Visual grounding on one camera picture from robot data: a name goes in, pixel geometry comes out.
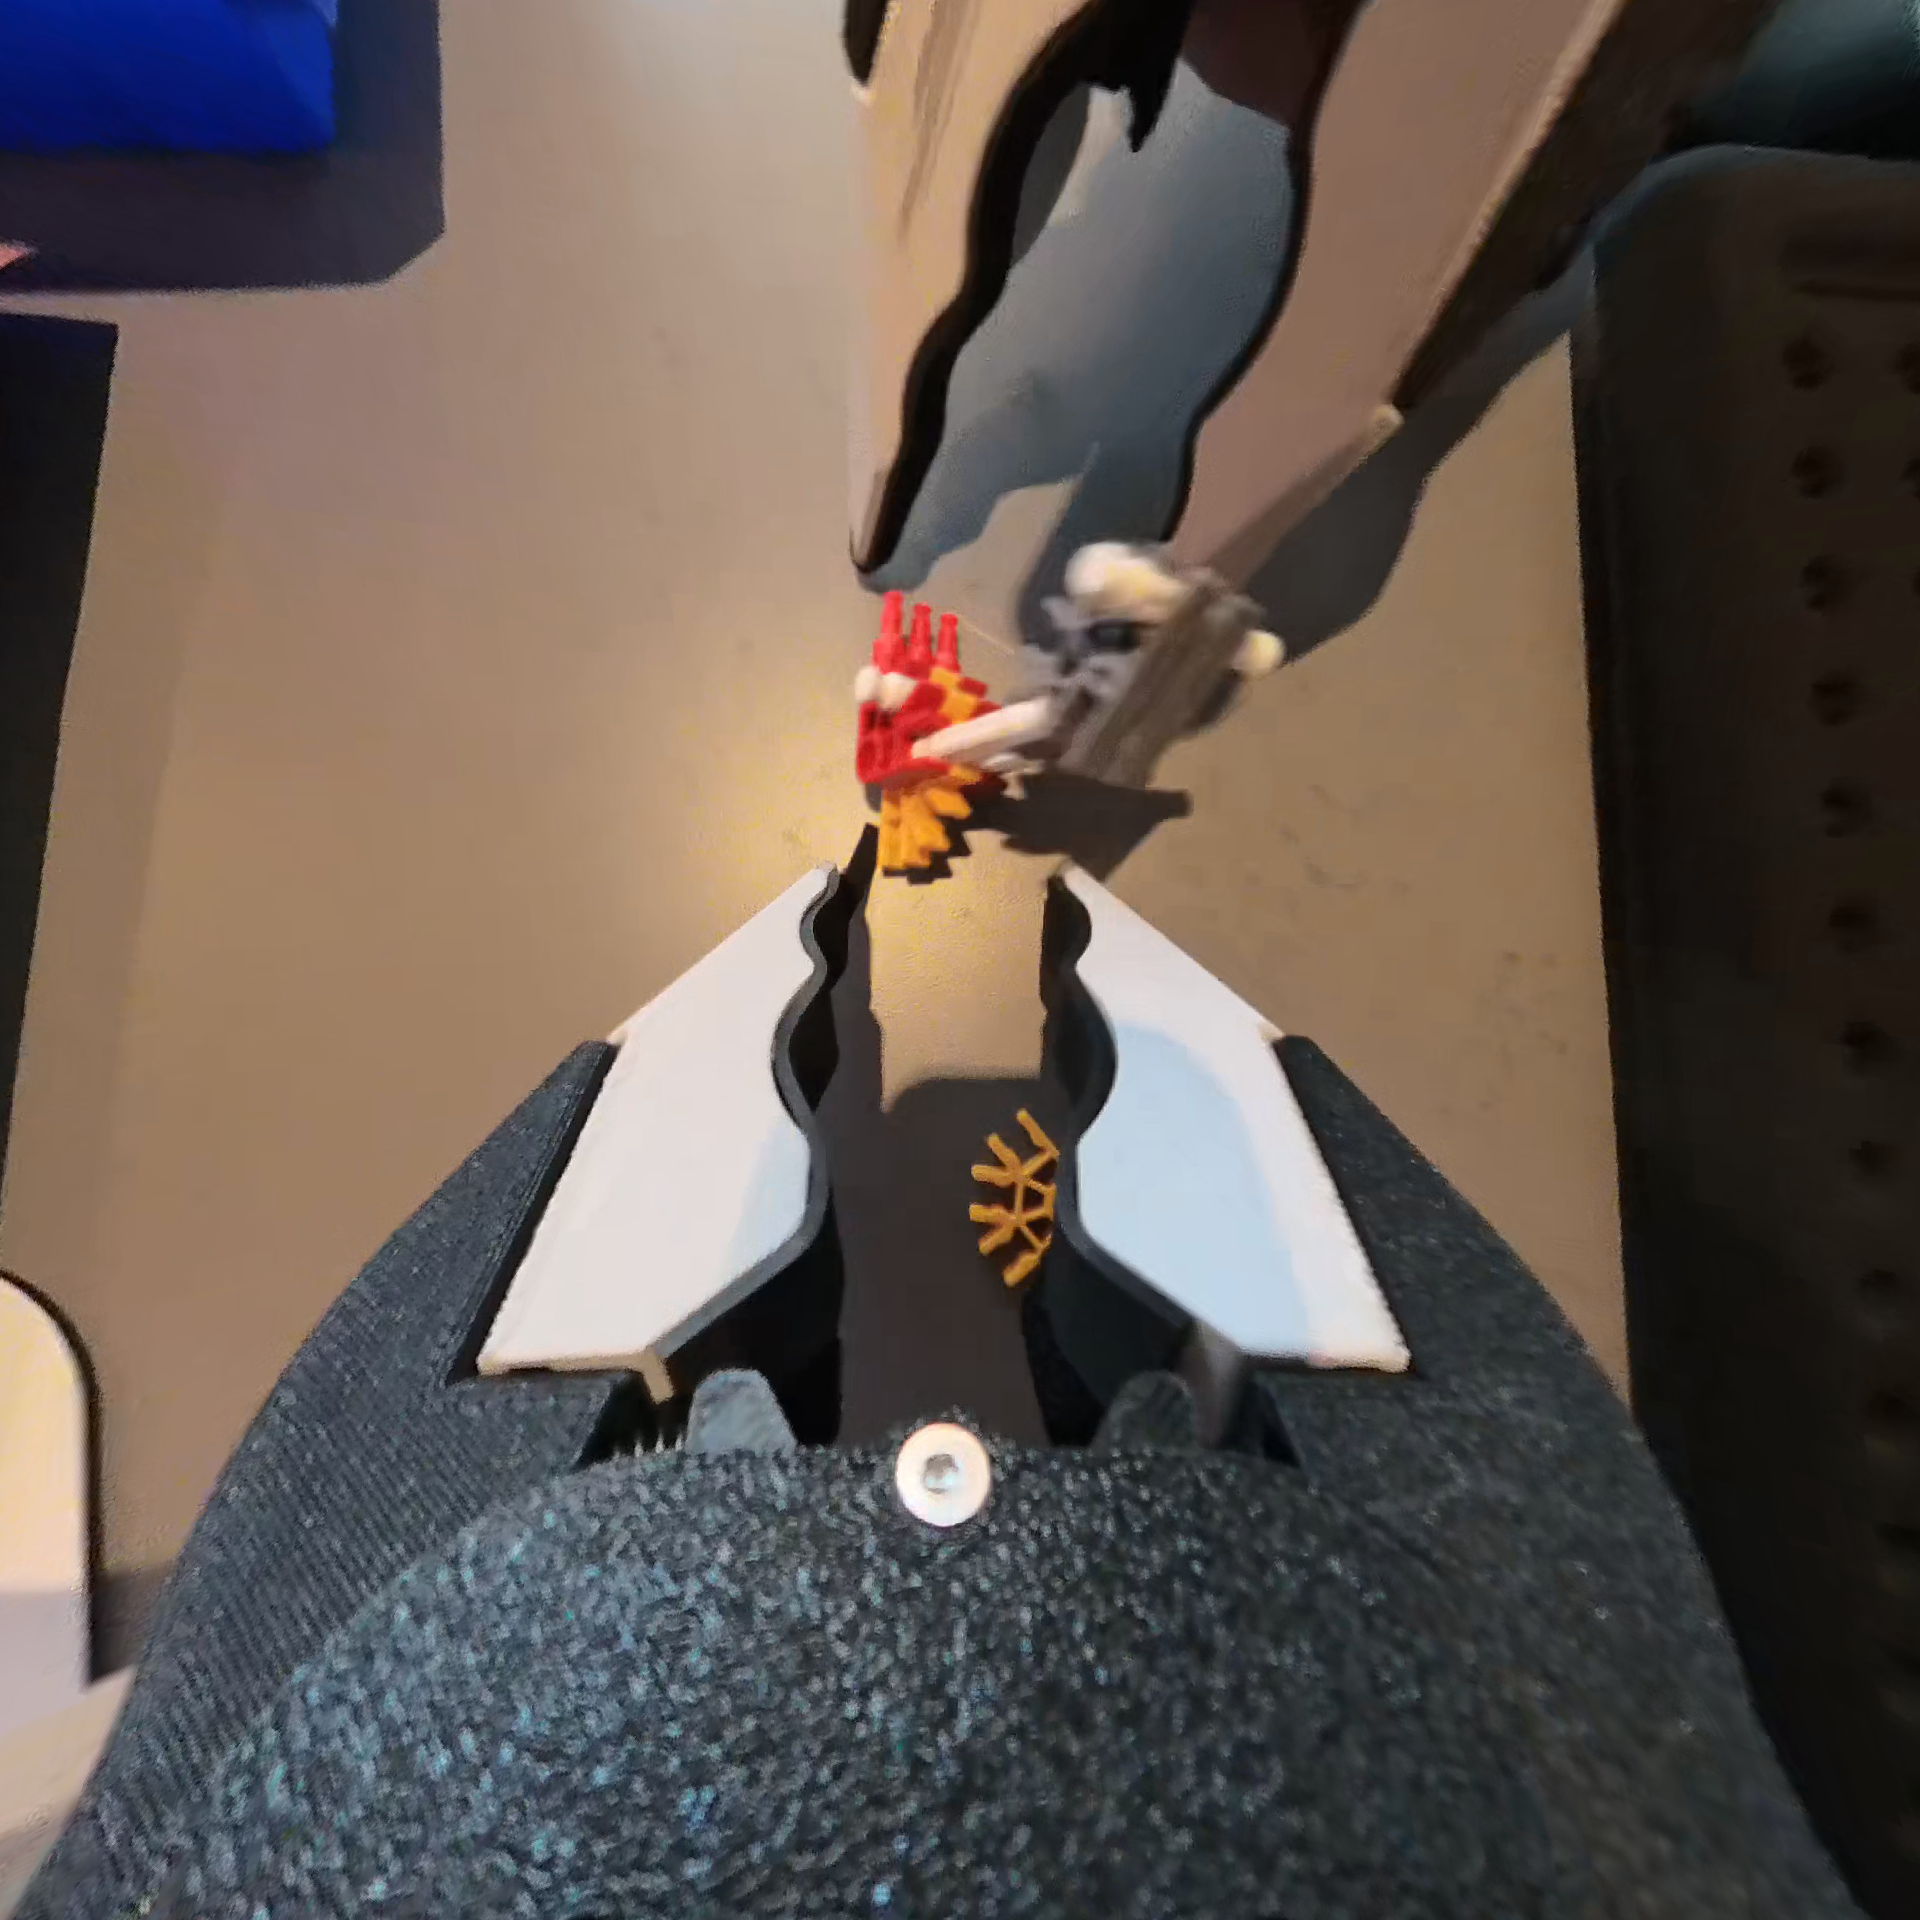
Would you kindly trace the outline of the dark flat board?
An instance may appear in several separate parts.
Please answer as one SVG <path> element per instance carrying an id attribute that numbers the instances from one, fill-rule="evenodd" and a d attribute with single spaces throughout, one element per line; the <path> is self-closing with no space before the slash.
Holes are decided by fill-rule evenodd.
<path id="1" fill-rule="evenodd" d="M 118 331 L 3 318 L 3 1131 L 33 972 Z"/>

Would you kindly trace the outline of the toy rod and connector assembly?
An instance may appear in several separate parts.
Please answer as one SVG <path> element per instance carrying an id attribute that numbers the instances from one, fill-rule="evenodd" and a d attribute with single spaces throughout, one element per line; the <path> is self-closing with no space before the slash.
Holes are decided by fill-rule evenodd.
<path id="1" fill-rule="evenodd" d="M 976 825 L 1105 872 L 1184 812 L 1153 787 L 1166 750 L 1288 659 L 1248 598 L 1146 545 L 1083 545 L 1044 616 L 1024 681 L 1000 699 L 964 670 L 953 612 L 902 590 L 880 599 L 854 692 L 880 874 L 932 881 Z"/>

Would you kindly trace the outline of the yellow toy connector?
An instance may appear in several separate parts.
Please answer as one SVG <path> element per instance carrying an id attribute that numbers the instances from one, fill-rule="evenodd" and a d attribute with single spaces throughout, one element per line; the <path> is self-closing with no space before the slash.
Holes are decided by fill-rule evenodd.
<path id="1" fill-rule="evenodd" d="M 971 1166 L 976 1250 L 1010 1292 L 1028 1287 L 1044 1267 L 1058 1225 L 1060 1168 L 1064 1150 L 1028 1108 L 1015 1115 L 1015 1139 L 991 1135 Z"/>

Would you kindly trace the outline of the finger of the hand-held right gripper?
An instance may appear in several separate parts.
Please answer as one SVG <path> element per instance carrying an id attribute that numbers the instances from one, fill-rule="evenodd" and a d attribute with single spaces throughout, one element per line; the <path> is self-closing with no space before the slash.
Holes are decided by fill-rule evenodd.
<path id="1" fill-rule="evenodd" d="M 1198 4 L 1202 82 L 1286 119 L 1280 308 L 1192 448 L 1177 563 L 1236 586 L 1401 426 L 1398 390 L 1618 4 Z"/>
<path id="2" fill-rule="evenodd" d="M 1017 257 L 1026 172 L 1080 90 L 1158 126 L 1187 3 L 846 3 L 866 294 L 851 556 L 886 569 L 944 436 L 961 353 Z"/>

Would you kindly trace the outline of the black perforated pad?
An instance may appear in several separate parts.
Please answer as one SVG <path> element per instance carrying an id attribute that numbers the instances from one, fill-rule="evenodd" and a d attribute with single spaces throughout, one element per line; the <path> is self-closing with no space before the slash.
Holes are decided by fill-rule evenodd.
<path id="1" fill-rule="evenodd" d="M 1572 346 L 1631 1387 L 1873 1916 L 1919 1910 L 1915 178 L 1687 156 Z"/>

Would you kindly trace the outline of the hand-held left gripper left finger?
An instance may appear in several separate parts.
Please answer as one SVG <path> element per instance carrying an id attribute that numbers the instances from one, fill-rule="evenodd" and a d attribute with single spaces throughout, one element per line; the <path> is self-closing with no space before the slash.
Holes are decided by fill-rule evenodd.
<path id="1" fill-rule="evenodd" d="M 724 1321 L 826 1250 L 827 1179 L 799 1038 L 827 1012 L 841 872 L 806 872 L 642 1004 L 475 1356 L 481 1376 L 630 1375 L 689 1402 Z"/>

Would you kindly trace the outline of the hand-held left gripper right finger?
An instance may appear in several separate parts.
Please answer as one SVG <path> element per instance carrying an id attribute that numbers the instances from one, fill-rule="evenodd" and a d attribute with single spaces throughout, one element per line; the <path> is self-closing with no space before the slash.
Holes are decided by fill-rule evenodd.
<path id="1" fill-rule="evenodd" d="M 1198 1334 L 1239 1363 L 1411 1368 L 1280 1030 L 1080 866 L 1048 888 L 1048 1049 L 1072 1100 L 1064 1279 L 1091 1378 L 1170 1366 Z"/>

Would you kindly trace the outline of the blue bin with plastic bags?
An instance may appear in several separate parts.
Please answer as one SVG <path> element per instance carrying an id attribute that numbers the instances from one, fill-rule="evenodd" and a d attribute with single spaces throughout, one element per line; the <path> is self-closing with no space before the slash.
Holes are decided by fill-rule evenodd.
<path id="1" fill-rule="evenodd" d="M 6 3 L 6 154 L 316 154 L 335 3 Z"/>

